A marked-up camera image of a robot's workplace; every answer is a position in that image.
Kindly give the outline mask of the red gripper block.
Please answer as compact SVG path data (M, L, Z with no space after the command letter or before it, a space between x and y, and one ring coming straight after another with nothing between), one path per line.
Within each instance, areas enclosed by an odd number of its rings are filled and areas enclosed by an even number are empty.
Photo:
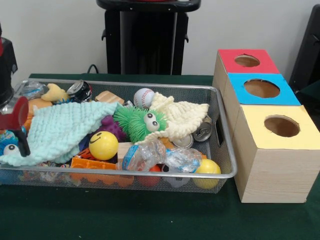
M0 129L14 130L18 139L18 149L22 157L31 154L26 134L21 130L29 114L28 99L24 96L14 96L8 104L0 108Z

